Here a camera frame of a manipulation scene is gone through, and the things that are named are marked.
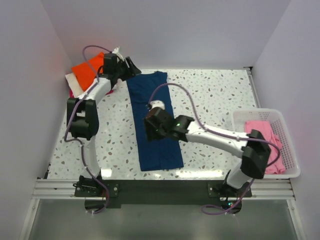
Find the blue mickey t-shirt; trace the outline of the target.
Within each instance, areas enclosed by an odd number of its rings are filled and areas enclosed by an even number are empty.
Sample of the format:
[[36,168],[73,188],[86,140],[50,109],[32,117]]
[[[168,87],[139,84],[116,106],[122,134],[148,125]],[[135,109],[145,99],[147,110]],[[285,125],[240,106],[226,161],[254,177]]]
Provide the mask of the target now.
[[140,170],[173,170],[184,166],[180,144],[170,138],[147,140],[144,118],[153,91],[167,82],[166,72],[140,74],[127,81],[135,125]]

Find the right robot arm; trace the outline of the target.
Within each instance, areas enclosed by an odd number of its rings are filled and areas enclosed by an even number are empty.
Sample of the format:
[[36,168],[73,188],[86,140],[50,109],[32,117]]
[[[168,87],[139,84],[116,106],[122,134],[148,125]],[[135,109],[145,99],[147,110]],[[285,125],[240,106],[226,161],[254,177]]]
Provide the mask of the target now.
[[265,176],[271,149],[258,130],[251,133],[232,132],[213,126],[201,125],[186,115],[171,116],[161,107],[153,107],[143,120],[148,141],[170,138],[175,141],[208,145],[226,151],[240,159],[229,170],[216,191],[235,196],[250,180]]

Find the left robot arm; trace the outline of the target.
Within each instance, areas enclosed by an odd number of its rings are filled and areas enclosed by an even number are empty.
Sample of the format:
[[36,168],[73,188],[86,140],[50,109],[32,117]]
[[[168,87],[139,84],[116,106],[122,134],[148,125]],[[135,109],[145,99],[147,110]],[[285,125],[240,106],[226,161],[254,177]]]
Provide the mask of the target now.
[[96,179],[101,173],[96,154],[96,135],[100,126],[97,105],[118,80],[127,81],[141,73],[129,56],[123,57],[116,51],[106,53],[102,66],[94,72],[93,83],[80,96],[67,100],[64,141],[79,142],[84,167],[81,176],[91,178],[85,189],[92,196],[99,196],[104,190],[104,184]]

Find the orange folded t-shirt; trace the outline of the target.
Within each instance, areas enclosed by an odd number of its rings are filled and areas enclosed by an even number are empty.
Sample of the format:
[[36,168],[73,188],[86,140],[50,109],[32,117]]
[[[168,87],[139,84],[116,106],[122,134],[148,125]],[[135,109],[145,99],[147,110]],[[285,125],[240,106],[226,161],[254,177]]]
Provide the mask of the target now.
[[94,79],[96,78],[98,69],[103,65],[104,53],[100,52],[98,55],[91,58],[88,62],[93,68],[91,68],[87,62],[83,62],[71,68],[79,83],[79,86],[84,92],[91,86]]

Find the white folded t-shirt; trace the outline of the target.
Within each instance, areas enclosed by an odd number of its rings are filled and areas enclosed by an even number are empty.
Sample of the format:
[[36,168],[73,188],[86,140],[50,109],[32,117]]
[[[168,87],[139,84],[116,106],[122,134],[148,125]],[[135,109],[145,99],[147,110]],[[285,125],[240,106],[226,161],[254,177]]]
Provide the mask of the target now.
[[75,98],[77,98],[78,96],[83,94],[84,91],[82,90],[80,84],[78,83],[78,80],[77,80],[76,76],[74,75],[74,73],[66,74],[65,79],[66,79],[66,82],[69,86],[69,90],[72,90],[73,96]]

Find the red folded t-shirt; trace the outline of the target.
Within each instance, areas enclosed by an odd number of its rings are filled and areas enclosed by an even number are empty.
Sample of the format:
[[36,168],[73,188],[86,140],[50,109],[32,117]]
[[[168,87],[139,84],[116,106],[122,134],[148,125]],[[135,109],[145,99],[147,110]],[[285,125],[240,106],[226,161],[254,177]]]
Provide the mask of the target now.
[[70,98],[74,98],[74,95],[73,95],[73,92],[72,92],[71,89],[69,90],[69,97],[70,97]]

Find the pink t-shirt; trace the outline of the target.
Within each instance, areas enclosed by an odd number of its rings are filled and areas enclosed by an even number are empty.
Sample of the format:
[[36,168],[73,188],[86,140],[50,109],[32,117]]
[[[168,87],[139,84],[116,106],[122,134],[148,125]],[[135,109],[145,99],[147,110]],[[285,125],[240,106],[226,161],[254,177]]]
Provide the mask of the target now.
[[[246,133],[251,133],[252,130],[257,130],[262,133],[266,141],[276,145],[279,149],[283,147],[279,137],[274,134],[271,124],[268,121],[246,121],[244,124],[244,130]],[[280,156],[275,163],[266,168],[265,174],[278,175],[283,174],[285,170],[286,168],[283,164],[282,157]]]

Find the white plastic basket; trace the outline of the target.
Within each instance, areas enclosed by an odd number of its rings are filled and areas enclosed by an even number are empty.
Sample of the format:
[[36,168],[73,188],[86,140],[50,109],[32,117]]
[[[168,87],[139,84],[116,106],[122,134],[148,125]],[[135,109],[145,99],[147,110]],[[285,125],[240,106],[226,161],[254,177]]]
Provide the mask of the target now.
[[275,109],[251,108],[234,110],[231,114],[232,130],[245,131],[245,123],[248,121],[267,121],[270,123],[273,133],[282,144],[280,156],[282,158],[284,172],[265,174],[265,179],[290,179],[300,175],[301,169],[296,156],[294,145],[291,140],[283,115]]

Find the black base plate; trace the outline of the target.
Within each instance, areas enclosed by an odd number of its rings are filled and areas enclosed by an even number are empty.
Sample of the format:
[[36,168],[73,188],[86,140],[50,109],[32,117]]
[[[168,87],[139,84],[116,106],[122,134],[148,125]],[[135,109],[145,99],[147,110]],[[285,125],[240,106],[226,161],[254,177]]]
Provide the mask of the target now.
[[224,210],[244,198],[252,197],[249,183],[238,192],[219,193],[222,180],[101,180],[80,177],[73,184],[74,195],[85,198],[86,210],[105,207],[119,209],[123,205],[216,205]]

